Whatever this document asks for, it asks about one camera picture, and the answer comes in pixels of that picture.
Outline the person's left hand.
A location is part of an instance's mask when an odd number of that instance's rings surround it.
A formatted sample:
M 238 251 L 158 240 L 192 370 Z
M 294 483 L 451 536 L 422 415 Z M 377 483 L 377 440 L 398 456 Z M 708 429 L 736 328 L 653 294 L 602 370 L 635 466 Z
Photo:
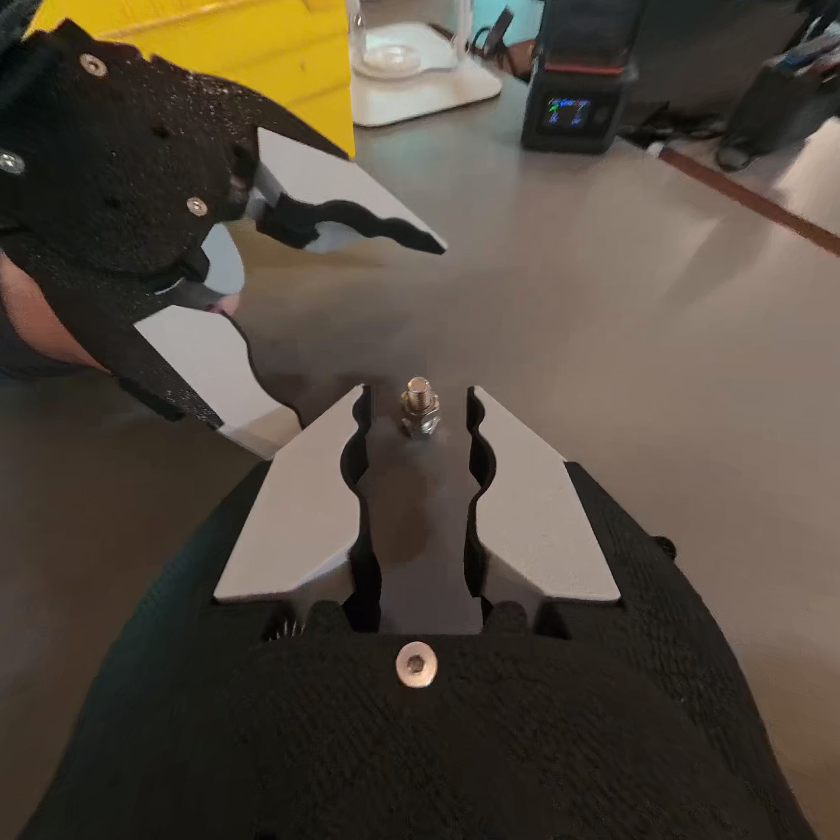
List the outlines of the person's left hand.
M 60 322 L 35 280 L 5 255 L 1 256 L 1 296 L 2 311 L 17 326 L 34 329 Z

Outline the black bag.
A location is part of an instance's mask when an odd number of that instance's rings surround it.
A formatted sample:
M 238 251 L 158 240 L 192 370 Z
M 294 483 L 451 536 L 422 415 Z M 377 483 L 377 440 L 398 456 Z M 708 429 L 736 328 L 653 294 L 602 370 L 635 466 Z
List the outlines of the black bag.
M 789 151 L 836 117 L 838 108 L 839 35 L 832 22 L 823 34 L 762 65 L 721 135 L 715 162 L 726 173 L 741 172 Z

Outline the yellow plastic bin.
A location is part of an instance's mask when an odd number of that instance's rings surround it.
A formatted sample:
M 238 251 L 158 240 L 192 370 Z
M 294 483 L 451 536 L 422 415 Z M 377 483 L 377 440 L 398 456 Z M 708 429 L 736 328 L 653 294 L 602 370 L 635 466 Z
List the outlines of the yellow plastic bin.
M 67 18 L 97 40 L 252 88 L 354 157 L 343 1 L 45 1 L 27 35 Z

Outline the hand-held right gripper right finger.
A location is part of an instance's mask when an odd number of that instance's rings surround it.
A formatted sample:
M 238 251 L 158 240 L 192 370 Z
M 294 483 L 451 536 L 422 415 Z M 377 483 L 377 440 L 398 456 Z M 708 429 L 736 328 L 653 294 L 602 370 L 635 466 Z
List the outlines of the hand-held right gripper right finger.
M 469 473 L 477 492 L 465 531 L 465 582 L 486 622 L 519 605 L 535 627 L 555 603 L 617 606 L 621 594 L 568 461 L 484 388 L 467 392 Z

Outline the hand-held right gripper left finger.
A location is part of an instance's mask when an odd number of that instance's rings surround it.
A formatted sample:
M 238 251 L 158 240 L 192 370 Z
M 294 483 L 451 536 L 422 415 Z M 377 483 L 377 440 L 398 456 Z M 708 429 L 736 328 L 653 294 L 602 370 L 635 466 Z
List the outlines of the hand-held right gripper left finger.
M 274 456 L 216 584 L 223 604 L 278 602 L 303 627 L 336 602 L 352 629 L 382 619 L 382 571 L 359 484 L 368 466 L 372 390 L 357 385 Z

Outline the black portable power station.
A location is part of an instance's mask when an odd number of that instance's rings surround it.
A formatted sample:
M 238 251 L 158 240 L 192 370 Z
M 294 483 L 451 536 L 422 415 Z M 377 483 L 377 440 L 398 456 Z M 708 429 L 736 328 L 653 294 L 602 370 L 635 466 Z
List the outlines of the black portable power station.
M 642 1 L 546 1 L 532 51 L 521 146 L 603 154 L 637 83 Z

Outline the steel hex bolt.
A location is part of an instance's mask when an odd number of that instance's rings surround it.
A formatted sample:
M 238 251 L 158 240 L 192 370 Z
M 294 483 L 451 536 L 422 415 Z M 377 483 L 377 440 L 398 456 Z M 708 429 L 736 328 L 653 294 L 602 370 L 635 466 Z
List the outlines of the steel hex bolt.
M 401 411 L 402 404 L 409 403 L 417 407 L 428 406 L 432 401 L 439 401 L 438 394 L 433 390 L 430 382 L 422 376 L 414 376 L 407 384 L 406 389 L 401 396 Z M 429 424 L 426 426 L 407 426 L 402 422 L 402 429 L 409 438 L 423 438 L 434 433 L 438 422 L 435 425 Z

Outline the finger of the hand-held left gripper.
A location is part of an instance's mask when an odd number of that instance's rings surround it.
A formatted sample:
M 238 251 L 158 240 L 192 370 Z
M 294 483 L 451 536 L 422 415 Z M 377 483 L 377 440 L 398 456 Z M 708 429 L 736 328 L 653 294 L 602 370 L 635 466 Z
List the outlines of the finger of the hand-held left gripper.
M 432 228 L 353 161 L 264 128 L 257 144 L 246 213 L 261 234 L 314 254 L 378 238 L 431 255 L 446 252 Z
M 226 438 L 273 459 L 301 432 L 298 414 L 258 382 L 245 336 L 223 313 L 169 306 L 134 327 L 215 413 Z

